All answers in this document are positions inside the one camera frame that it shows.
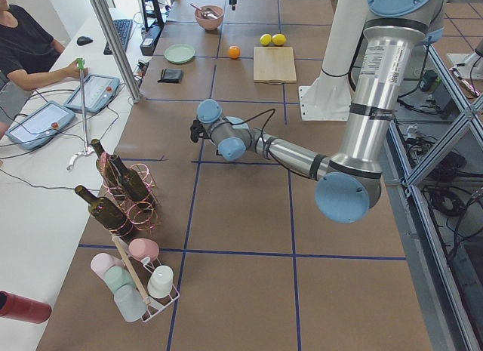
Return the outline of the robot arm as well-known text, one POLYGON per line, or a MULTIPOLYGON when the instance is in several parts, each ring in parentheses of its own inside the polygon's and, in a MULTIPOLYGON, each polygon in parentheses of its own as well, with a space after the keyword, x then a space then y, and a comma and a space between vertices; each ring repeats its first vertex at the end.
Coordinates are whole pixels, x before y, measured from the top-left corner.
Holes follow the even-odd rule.
POLYGON ((193 142, 210 141, 228 162, 254 152, 314 180, 320 212, 338 223, 362 219, 380 198, 380 151, 413 49, 441 38, 446 0, 339 0, 321 72, 303 88, 302 120, 335 125, 340 140, 322 155, 264 128, 251 128, 202 101, 190 128, 193 142))

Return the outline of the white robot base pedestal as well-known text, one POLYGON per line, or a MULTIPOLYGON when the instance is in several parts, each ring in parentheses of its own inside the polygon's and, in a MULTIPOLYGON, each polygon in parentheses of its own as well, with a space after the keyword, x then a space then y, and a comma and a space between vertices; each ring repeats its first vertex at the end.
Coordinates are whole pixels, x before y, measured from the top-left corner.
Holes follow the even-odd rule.
POLYGON ((301 119, 346 121, 351 104, 349 71, 365 19, 367 0, 337 0, 319 77, 299 87, 301 119))

